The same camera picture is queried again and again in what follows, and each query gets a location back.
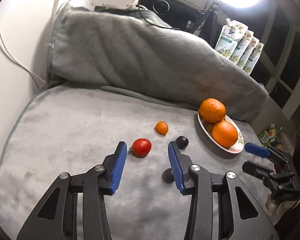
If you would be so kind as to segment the dark grape front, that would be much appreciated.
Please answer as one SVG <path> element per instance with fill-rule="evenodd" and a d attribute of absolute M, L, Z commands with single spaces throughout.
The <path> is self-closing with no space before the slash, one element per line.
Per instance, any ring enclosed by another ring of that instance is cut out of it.
<path fill-rule="evenodd" d="M 162 180 L 167 183 L 171 184 L 174 182 L 174 176 L 173 176 L 173 171 L 171 168 L 167 168 L 161 175 Z"/>

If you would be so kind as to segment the dark grape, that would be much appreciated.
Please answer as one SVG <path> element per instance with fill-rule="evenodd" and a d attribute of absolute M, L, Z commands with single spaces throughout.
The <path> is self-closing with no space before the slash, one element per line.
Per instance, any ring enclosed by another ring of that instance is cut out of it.
<path fill-rule="evenodd" d="M 173 171 L 171 168 L 167 168 L 161 175 L 162 180 L 167 183 L 171 184 L 174 182 L 174 176 L 173 176 Z"/>
<path fill-rule="evenodd" d="M 175 143 L 177 144 L 179 149 L 184 150 L 189 145 L 189 140 L 184 136 L 179 136 L 175 140 Z"/>

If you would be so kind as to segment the red cherry tomato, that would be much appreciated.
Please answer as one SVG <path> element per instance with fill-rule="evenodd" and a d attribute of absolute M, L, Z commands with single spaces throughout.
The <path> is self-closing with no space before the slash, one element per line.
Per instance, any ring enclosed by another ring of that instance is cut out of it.
<path fill-rule="evenodd" d="M 132 145 L 128 150 L 128 153 L 137 158 L 144 158 L 149 154 L 151 148 L 152 148 L 152 144 L 148 139 L 139 138 L 132 143 Z"/>

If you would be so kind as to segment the small orange kumquat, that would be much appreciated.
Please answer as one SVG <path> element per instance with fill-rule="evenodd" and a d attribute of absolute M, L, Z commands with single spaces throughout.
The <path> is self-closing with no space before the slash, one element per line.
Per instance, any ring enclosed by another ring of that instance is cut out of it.
<path fill-rule="evenodd" d="M 166 135 L 168 133 L 168 125 L 165 122 L 160 121 L 156 124 L 155 130 L 160 135 Z"/>

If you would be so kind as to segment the rough-skinned orange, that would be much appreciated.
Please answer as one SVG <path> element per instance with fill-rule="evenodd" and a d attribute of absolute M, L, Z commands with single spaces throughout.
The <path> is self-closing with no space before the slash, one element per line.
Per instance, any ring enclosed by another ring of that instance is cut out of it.
<path fill-rule="evenodd" d="M 205 99 L 199 107 L 201 118 L 209 123 L 217 123 L 225 119 L 226 107 L 214 98 Z"/>

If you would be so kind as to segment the green snack packet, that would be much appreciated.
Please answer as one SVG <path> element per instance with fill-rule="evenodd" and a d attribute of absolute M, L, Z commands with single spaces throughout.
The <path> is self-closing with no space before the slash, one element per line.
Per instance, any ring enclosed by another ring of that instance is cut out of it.
<path fill-rule="evenodd" d="M 277 140 L 276 125 L 269 124 L 267 128 L 259 134 L 258 139 L 263 147 L 274 143 Z"/>

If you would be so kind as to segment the floral white plate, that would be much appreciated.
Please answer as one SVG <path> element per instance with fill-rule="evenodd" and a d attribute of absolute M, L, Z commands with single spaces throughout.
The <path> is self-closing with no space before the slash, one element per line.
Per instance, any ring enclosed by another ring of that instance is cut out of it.
<path fill-rule="evenodd" d="M 232 124 L 232 126 L 234 126 L 234 128 L 237 131 L 237 140 L 230 147 L 224 147 L 223 145 L 221 145 L 218 141 L 216 141 L 213 138 L 212 131 L 210 131 L 211 125 L 208 125 L 207 122 L 205 122 L 202 119 L 202 117 L 200 116 L 199 113 L 197 113 L 197 119 L 198 119 L 199 124 L 200 124 L 201 128 L 203 129 L 204 133 L 207 135 L 207 137 L 220 149 L 224 150 L 225 152 L 231 153 L 231 154 L 239 154 L 240 152 L 243 151 L 244 139 L 243 139 L 242 132 L 240 131 L 239 127 L 234 123 L 234 121 L 230 117 L 228 117 L 226 115 L 224 121 L 227 121 L 228 123 Z"/>

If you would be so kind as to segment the large smooth orange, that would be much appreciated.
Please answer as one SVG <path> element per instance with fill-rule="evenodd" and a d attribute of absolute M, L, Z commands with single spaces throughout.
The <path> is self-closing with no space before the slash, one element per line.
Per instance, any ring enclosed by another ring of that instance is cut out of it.
<path fill-rule="evenodd" d="M 228 121 L 216 123 L 211 131 L 211 137 L 224 148 L 230 148 L 238 139 L 237 129 Z"/>

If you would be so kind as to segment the white refill pouch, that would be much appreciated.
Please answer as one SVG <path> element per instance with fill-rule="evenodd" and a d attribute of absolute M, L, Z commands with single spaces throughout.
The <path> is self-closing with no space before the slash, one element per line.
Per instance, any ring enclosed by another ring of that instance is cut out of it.
<path fill-rule="evenodd" d="M 238 42 L 243 38 L 248 26 L 236 20 L 226 19 L 226 25 L 222 27 L 221 33 L 215 45 L 215 51 L 230 59 Z"/>
<path fill-rule="evenodd" d="M 245 52 L 246 48 L 250 44 L 251 39 L 253 38 L 253 36 L 254 36 L 253 31 L 247 30 L 245 32 L 245 34 L 243 35 L 241 40 L 238 42 L 234 52 L 230 56 L 230 61 L 232 61 L 235 64 L 237 64 L 239 62 L 239 59 L 241 58 L 241 56 Z"/>
<path fill-rule="evenodd" d="M 255 65 L 257 64 L 262 50 L 263 50 L 264 44 L 259 42 L 258 45 L 253 49 L 253 51 L 251 52 L 251 54 L 249 55 L 249 58 L 245 64 L 245 66 L 243 67 L 243 70 L 250 75 L 253 71 L 253 68 L 255 67 Z"/>
<path fill-rule="evenodd" d="M 256 37 L 252 37 L 251 41 L 249 43 L 249 45 L 247 46 L 246 50 L 244 51 L 243 55 L 240 57 L 237 65 L 243 69 L 243 67 L 245 66 L 245 64 L 247 63 L 249 56 L 251 55 L 251 53 L 253 52 L 253 50 L 255 49 L 255 47 L 258 45 L 259 43 L 259 39 Z"/>

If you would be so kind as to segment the grey back cushion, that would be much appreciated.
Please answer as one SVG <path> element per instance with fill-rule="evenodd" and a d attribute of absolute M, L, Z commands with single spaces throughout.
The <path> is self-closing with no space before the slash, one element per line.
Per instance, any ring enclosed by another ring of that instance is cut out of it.
<path fill-rule="evenodd" d="M 151 11 L 64 7 L 51 35 L 48 69 L 72 82 L 111 86 L 198 108 L 207 98 L 251 122 L 268 92 L 205 40 L 171 29 Z"/>

